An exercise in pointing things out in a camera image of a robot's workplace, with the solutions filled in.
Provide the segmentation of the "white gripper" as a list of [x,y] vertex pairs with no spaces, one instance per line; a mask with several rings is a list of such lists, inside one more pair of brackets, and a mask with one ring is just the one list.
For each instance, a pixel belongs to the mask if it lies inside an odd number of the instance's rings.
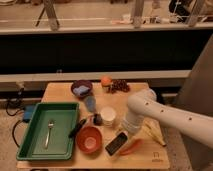
[[143,116],[128,112],[123,117],[121,125],[126,131],[135,135],[141,130],[143,119]]

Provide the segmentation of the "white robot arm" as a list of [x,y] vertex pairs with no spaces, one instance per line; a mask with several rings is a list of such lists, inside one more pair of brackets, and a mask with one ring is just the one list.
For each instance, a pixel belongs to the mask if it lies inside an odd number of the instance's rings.
[[210,136],[213,133],[213,117],[160,104],[156,101],[155,92],[150,88],[130,95],[127,99],[127,109],[121,125],[131,134],[140,131],[144,117],[150,117],[213,148],[213,137]]

